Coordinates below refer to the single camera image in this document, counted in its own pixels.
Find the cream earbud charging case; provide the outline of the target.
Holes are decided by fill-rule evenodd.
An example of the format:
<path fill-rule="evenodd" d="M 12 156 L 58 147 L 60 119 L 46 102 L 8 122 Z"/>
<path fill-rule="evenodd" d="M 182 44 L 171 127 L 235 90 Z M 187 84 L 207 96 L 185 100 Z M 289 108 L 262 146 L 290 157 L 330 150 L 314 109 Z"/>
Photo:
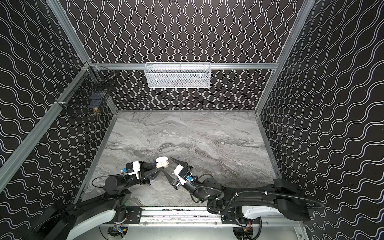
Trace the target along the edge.
<path fill-rule="evenodd" d="M 156 160 L 156 168 L 167 168 L 169 166 L 168 157 L 158 157 Z"/>

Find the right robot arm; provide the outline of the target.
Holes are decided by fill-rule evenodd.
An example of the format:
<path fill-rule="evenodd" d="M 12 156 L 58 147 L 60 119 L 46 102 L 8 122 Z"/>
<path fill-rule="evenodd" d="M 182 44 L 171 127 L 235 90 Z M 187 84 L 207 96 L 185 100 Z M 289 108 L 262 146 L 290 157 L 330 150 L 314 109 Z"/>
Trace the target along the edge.
<path fill-rule="evenodd" d="M 236 189 L 220 184 L 210 174 L 205 180 L 194 176 L 192 166 L 172 157 L 157 158 L 156 163 L 158 168 L 176 164 L 173 177 L 165 173 L 173 188 L 188 191 L 195 203 L 206 203 L 207 211 L 221 216 L 224 223 L 243 225 L 274 214 L 306 222 L 311 219 L 310 210 L 325 207 L 319 201 L 306 198 L 301 188 L 283 179 L 274 179 L 271 185 L 259 188 Z"/>

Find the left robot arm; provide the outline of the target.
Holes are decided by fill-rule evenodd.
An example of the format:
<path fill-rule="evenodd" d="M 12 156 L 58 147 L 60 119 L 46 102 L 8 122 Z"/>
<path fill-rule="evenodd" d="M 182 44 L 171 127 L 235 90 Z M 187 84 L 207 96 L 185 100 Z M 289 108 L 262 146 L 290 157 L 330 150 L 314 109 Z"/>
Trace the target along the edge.
<path fill-rule="evenodd" d="M 131 196 L 130 187 L 149 184 L 168 165 L 167 157 L 152 163 L 128 163 L 119 174 L 105 176 L 102 195 L 75 204 L 50 206 L 22 238 L 72 240 L 97 225 L 110 222 Z"/>

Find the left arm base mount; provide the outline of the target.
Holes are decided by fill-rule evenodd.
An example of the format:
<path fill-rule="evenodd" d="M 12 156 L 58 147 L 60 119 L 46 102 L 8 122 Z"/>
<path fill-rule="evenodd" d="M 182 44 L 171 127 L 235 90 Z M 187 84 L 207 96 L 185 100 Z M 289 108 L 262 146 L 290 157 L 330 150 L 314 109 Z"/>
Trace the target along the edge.
<path fill-rule="evenodd" d="M 143 209 L 140 207 L 124 207 L 116 210 L 114 222 L 122 224 L 139 224 Z"/>

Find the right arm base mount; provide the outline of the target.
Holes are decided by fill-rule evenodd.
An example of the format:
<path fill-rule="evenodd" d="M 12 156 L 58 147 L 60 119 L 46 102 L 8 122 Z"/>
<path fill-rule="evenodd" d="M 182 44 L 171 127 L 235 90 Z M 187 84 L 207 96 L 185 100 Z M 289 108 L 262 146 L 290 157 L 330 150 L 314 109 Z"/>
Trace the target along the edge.
<path fill-rule="evenodd" d="M 240 227 L 246 227 L 250 224 L 259 225 L 262 222 L 261 217 L 250 220 L 244 217 L 242 212 L 235 212 L 235 210 L 229 210 L 226 213 L 221 213 L 221 221 L 224 225 L 237 225 Z"/>

